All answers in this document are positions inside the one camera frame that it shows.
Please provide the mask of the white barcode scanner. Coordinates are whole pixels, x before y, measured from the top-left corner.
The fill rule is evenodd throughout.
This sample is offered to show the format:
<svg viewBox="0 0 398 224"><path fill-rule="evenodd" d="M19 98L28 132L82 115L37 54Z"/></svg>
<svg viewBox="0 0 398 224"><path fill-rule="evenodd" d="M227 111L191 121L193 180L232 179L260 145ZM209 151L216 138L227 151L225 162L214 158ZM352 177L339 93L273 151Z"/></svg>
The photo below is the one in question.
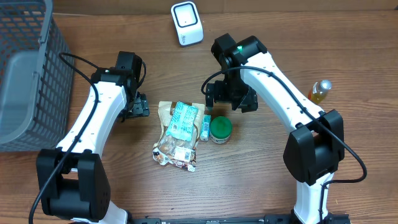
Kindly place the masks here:
<svg viewBox="0 0 398 224"><path fill-rule="evenodd" d="M203 41L204 33L197 7L192 1L174 4L170 9L178 42L182 47Z"/></svg>

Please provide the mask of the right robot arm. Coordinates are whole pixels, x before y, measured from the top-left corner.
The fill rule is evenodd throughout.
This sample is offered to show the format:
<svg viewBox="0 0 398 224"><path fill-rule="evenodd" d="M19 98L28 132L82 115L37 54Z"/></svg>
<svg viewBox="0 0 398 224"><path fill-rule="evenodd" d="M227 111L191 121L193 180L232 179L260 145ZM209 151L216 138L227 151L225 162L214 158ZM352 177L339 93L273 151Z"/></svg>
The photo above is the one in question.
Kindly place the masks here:
<svg viewBox="0 0 398 224"><path fill-rule="evenodd" d="M229 34L215 39L211 53L221 65L223 80L206 80L201 91L206 107L229 103L243 113L258 109L262 98L277 115L289 137L283 154L286 168L297 181L296 203L289 214L265 215L264 223L349 223L348 215L327 210L327 189L344 159L343 118L324 112L303 95L279 70L261 41L250 36L236 42Z"/></svg>

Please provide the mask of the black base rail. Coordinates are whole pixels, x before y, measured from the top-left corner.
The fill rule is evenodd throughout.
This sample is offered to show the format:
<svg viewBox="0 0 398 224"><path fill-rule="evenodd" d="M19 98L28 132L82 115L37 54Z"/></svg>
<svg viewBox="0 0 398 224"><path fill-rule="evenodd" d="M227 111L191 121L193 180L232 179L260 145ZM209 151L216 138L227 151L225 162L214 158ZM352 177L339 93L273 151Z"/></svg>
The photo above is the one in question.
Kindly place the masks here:
<svg viewBox="0 0 398 224"><path fill-rule="evenodd" d="M288 224L301 223L293 211L288 215L265 215L264 217L239 217L239 218L187 218L187 219L160 219L160 218L133 218L127 213L125 223L133 224ZM334 215L329 213L323 223L350 224L349 215Z"/></svg>

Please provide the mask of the brown white snack packet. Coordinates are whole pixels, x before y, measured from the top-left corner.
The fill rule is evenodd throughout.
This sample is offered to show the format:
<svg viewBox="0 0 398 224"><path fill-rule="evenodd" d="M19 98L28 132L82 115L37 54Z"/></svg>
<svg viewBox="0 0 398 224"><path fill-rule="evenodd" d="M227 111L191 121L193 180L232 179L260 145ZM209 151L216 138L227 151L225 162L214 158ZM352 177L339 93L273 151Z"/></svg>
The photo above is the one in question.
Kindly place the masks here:
<svg viewBox="0 0 398 224"><path fill-rule="evenodd" d="M199 103L185 103L198 109L197 117L193 123L191 141L183 141L166 135L177 102L161 101L158 107L161 135L154 144L152 157L160 165L172 164L176 167L195 172L197 166L197 146L200 140L201 124L204 117L205 105Z"/></svg>

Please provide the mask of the yellow juice bottle silver cap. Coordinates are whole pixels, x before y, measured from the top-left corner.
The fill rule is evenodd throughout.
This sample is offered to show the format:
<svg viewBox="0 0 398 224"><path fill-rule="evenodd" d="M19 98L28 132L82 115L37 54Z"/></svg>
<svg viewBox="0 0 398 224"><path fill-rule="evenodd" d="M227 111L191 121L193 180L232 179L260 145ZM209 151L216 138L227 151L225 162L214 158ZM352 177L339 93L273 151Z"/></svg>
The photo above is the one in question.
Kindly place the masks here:
<svg viewBox="0 0 398 224"><path fill-rule="evenodd" d="M316 105L319 105L326 98L331 89L332 83L329 80L316 82L308 92L308 99Z"/></svg>

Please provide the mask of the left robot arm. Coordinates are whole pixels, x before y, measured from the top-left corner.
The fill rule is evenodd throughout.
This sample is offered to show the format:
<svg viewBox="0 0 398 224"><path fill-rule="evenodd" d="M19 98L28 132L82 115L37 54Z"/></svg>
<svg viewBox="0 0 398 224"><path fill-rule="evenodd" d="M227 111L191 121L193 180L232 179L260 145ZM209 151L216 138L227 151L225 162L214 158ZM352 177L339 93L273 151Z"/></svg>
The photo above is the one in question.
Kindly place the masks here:
<svg viewBox="0 0 398 224"><path fill-rule="evenodd" d="M120 51L115 66L95 67L87 101L71 130L54 149L42 149L36 160L39 192L31 206L72 223L132 223L129 211L111 201L102 163L104 145L118 120L149 116L147 98L139 92L147 68L134 52Z"/></svg>

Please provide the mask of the green lid white jar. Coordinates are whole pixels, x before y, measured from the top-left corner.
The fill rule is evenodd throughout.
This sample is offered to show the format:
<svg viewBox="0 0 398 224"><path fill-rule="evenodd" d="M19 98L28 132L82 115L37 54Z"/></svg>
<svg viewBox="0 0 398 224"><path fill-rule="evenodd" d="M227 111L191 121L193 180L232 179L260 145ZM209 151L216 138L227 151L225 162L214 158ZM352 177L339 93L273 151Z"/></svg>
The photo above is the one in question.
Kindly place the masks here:
<svg viewBox="0 0 398 224"><path fill-rule="evenodd" d="M226 143L232 134L232 122L225 116L218 116L210 123L210 139L216 144Z"/></svg>

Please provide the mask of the grey plastic mesh basket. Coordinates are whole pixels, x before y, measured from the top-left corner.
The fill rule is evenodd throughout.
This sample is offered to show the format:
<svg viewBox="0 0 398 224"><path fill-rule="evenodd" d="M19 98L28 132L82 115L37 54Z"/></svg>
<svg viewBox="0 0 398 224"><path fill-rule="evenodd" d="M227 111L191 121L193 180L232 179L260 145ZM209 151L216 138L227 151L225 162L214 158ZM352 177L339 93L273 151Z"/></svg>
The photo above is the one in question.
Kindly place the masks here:
<svg viewBox="0 0 398 224"><path fill-rule="evenodd" d="M53 2L1 1L1 151L52 148L67 129L74 71Z"/></svg>

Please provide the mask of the teal white tissue pack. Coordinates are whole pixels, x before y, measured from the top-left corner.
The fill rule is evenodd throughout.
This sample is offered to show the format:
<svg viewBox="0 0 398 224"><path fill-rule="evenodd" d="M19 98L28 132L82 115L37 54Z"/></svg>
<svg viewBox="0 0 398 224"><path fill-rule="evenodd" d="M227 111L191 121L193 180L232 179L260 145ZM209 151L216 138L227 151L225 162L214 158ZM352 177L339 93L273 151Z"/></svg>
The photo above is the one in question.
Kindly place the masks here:
<svg viewBox="0 0 398 224"><path fill-rule="evenodd" d="M201 133L200 140L208 141L210 137L210 123L211 123L211 115L205 114L201 124Z"/></svg>

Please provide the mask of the teal white snack packet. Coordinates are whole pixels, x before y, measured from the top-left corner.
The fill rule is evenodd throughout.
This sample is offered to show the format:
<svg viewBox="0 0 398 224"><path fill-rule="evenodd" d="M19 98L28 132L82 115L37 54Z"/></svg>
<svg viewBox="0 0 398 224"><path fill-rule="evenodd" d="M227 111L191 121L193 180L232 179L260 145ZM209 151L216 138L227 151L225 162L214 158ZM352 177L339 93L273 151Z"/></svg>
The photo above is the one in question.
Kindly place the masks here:
<svg viewBox="0 0 398 224"><path fill-rule="evenodd" d="M180 101L177 102L170 124L166 130L166 135L183 141L191 141L193 123L197 114L198 109L196 107Z"/></svg>

